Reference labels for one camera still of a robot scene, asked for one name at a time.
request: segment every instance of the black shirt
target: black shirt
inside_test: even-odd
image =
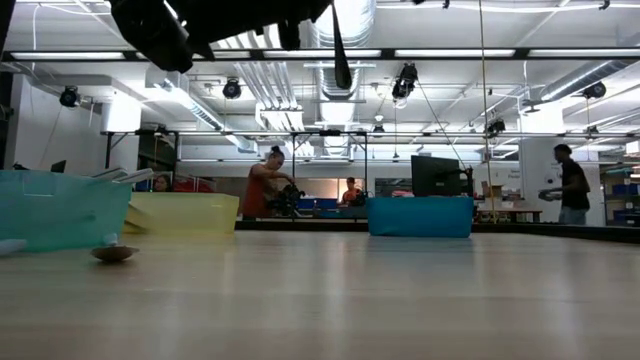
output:
[[[562,164],[562,186],[567,186],[571,183],[573,176],[578,176],[580,181],[583,182],[584,189],[563,191],[562,192],[562,206],[569,207],[571,209],[589,209],[589,199],[587,199],[588,183],[587,178],[584,176],[584,171],[573,160],[569,160]]]

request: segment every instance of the teal plastic bin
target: teal plastic bin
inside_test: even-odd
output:
[[[467,238],[473,199],[417,197],[367,199],[369,233],[374,236]]]
[[[43,171],[0,171],[0,240],[25,239],[24,251],[102,244],[120,234],[131,184]]]

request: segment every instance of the person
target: person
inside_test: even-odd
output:
[[[271,148],[271,153],[265,164],[256,164],[249,171],[249,183],[242,205],[242,216],[244,220],[255,220],[271,216],[271,210],[267,208],[267,202],[278,193],[275,180],[286,179],[294,183],[293,177],[279,172],[284,164],[284,153],[280,147]]]
[[[171,178],[166,174],[159,175],[153,182],[153,192],[169,191],[171,191]]]
[[[562,187],[542,190],[543,196],[552,192],[562,192],[562,207],[559,222],[566,225],[586,225],[589,199],[587,193],[591,191],[584,171],[571,158],[571,148],[565,144],[557,145],[554,156],[562,164]]]
[[[342,205],[349,205],[361,192],[360,189],[356,188],[356,179],[352,177],[347,178],[347,191],[342,194],[342,201],[340,203]]]

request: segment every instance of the translucent plastic bin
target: translucent plastic bin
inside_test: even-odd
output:
[[[417,197],[367,199],[369,233],[374,236],[467,238],[473,199]]]
[[[130,184],[43,171],[0,171],[0,240],[25,239],[25,251],[99,246],[119,234]]]
[[[160,235],[233,234],[239,202],[225,194],[133,193],[127,228]]]

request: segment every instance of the gray jeans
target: gray jeans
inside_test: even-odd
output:
[[[558,222],[564,225],[586,225],[588,209],[572,209],[563,206],[560,209],[560,218]]]

